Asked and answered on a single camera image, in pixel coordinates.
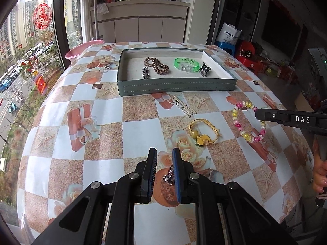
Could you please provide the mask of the person's right hand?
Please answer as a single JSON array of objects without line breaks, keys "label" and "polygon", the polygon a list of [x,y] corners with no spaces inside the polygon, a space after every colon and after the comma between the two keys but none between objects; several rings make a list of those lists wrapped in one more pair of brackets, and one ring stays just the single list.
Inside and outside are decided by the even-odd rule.
[{"label": "person's right hand", "polygon": [[320,158],[320,147],[317,138],[314,138],[313,142],[313,156],[313,190],[318,194],[322,194],[326,187],[326,161],[322,161]]}]

